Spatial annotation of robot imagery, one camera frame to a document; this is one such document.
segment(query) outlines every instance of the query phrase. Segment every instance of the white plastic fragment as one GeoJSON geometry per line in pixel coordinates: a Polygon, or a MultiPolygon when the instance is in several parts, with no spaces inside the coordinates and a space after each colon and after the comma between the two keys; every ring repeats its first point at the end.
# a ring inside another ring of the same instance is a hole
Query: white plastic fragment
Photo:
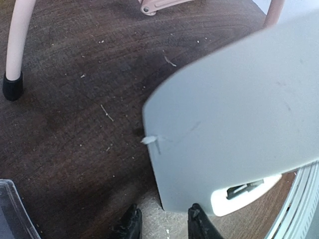
{"type": "Polygon", "coordinates": [[[156,136],[147,136],[142,139],[141,143],[143,144],[150,144],[157,140],[158,138],[156,136]]]}

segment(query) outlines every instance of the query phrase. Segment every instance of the pink metal chair leg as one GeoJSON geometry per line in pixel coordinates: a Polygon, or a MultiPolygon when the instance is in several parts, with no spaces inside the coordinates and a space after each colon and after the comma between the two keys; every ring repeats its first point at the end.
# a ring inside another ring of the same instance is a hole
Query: pink metal chair leg
{"type": "Polygon", "coordinates": [[[6,99],[15,101],[23,93],[22,58],[26,35],[36,0],[16,0],[11,19],[6,69],[2,91],[6,99]]]}

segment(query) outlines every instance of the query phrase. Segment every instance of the black rubber foot cap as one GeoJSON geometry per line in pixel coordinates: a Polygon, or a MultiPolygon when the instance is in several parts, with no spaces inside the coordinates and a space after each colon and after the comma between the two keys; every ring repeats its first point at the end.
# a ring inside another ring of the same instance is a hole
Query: black rubber foot cap
{"type": "Polygon", "coordinates": [[[15,80],[15,81],[8,80],[4,74],[2,92],[3,92],[4,97],[8,101],[16,101],[17,99],[19,99],[23,94],[23,74],[22,74],[22,72],[21,72],[19,79],[15,80]]]}

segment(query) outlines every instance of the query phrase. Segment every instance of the dark brown floor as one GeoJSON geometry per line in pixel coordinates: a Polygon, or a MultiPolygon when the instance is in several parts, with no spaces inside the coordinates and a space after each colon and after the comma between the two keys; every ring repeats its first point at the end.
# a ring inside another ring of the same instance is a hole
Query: dark brown floor
{"type": "MultiPolygon", "coordinates": [[[[13,2],[0,0],[2,72],[13,2]]],[[[0,96],[0,178],[15,182],[43,239],[106,238],[133,202],[143,209],[144,238],[187,238],[186,216],[159,207],[140,144],[142,105],[169,75],[257,31],[264,17],[250,0],[197,0],[154,17],[137,0],[38,1],[25,94],[14,103],[0,96]]],[[[214,223],[229,239],[264,237],[292,180],[214,223]]]]}

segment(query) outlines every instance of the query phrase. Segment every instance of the white plastic rim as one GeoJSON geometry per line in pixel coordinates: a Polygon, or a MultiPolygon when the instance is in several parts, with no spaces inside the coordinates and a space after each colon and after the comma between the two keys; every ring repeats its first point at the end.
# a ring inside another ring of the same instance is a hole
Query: white plastic rim
{"type": "Polygon", "coordinates": [[[5,76],[10,81],[19,79],[26,35],[36,0],[16,0],[11,19],[6,53],[5,76]]]}
{"type": "Polygon", "coordinates": [[[266,239],[305,239],[319,200],[319,161],[298,170],[266,239]]]}

